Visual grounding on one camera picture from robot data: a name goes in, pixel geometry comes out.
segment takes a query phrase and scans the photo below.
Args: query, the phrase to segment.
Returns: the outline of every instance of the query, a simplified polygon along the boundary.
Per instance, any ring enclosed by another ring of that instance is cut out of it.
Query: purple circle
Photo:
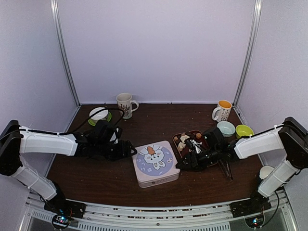
[[[147,153],[147,147],[143,148],[137,154],[137,167],[144,174],[152,177],[158,177],[166,174],[173,166],[173,155],[172,152],[162,147],[160,150],[156,150],[154,155],[150,155]]]

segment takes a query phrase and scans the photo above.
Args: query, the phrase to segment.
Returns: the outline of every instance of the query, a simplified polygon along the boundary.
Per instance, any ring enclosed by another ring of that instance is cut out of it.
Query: pink tin box
[[[180,170],[175,168],[177,160],[168,141],[152,143],[136,149],[138,153],[132,158],[141,188],[179,178]]]

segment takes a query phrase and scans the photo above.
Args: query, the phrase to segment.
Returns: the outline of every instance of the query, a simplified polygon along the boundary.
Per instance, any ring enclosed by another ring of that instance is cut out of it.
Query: white wall
[[[239,101],[256,131],[293,116],[308,128],[308,1],[263,1],[257,43]],[[265,154],[277,165],[285,152]],[[307,231],[308,170],[286,186],[301,231]]]
[[[11,119],[63,131],[76,109],[69,91],[49,0],[0,1],[0,131]],[[51,155],[29,154],[44,174]],[[0,176],[0,230],[17,230],[28,190]]]
[[[253,0],[59,0],[82,103],[232,101]]]

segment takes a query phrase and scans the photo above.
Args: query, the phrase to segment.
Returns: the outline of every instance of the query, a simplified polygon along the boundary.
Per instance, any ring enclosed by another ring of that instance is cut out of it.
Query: mug handle
[[[213,110],[213,114],[212,114],[212,119],[213,120],[218,120],[218,115],[216,115],[216,113],[221,109],[221,107],[217,107]]]
[[[135,109],[131,110],[131,112],[134,112],[134,111],[136,111],[139,108],[139,103],[137,101],[135,101],[135,100],[132,100],[131,102],[136,104],[136,106],[137,106]]]

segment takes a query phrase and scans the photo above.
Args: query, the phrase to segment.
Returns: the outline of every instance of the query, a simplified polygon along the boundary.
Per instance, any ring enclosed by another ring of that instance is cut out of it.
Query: dark wooden table
[[[98,105],[83,105],[71,129],[76,128]],[[213,104],[141,104],[129,120],[122,120],[121,139],[135,147],[167,140],[174,153],[172,136],[188,130],[216,126]],[[113,122],[119,112],[113,112]],[[232,110],[229,121],[240,124]],[[91,129],[87,123],[80,131]],[[234,180],[229,182],[219,165],[202,172],[180,172],[178,180],[142,189],[138,186],[131,158],[108,162],[57,155],[48,178],[57,182],[68,199],[122,206],[205,205],[244,199],[256,188],[256,173],[262,167],[258,156],[231,163]]]

